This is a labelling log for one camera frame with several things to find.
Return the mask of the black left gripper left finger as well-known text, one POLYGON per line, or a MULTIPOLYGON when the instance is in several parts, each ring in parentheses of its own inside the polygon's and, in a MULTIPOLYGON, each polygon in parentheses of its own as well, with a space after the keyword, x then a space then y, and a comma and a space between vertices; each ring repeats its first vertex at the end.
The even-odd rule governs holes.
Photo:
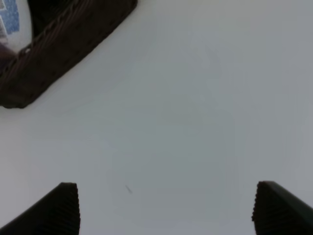
POLYGON ((79 232, 80 207, 76 183, 60 183, 0 228, 2 235, 78 235, 79 232))

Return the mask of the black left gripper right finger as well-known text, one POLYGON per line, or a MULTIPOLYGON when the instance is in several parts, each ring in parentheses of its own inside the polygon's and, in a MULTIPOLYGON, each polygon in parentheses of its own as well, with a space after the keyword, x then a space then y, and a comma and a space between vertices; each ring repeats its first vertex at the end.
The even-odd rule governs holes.
POLYGON ((313 208, 274 181, 260 181, 252 213, 257 235, 311 235, 313 208))

